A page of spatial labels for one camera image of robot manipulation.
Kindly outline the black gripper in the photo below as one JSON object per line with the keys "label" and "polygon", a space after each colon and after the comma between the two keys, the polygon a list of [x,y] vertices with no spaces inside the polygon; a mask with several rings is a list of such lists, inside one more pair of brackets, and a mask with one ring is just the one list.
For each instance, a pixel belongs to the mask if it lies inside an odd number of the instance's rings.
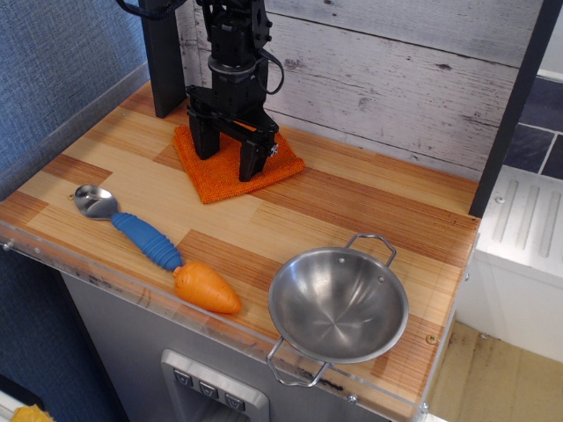
{"label": "black gripper", "polygon": [[248,182],[261,172],[267,149],[276,149],[278,130],[264,111],[268,66],[258,65],[243,76],[215,73],[212,86],[189,85],[189,125],[194,148],[201,160],[220,149],[220,132],[240,140],[239,180]]}

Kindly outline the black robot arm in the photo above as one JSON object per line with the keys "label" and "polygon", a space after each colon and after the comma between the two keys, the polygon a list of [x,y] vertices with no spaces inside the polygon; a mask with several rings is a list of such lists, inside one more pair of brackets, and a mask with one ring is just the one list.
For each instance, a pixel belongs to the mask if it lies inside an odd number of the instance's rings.
{"label": "black robot arm", "polygon": [[220,149],[220,135],[241,142],[239,180],[247,182],[277,152],[278,125],[264,111],[272,22],[262,1],[199,1],[211,46],[209,88],[190,85],[186,93],[194,148],[202,160]]}

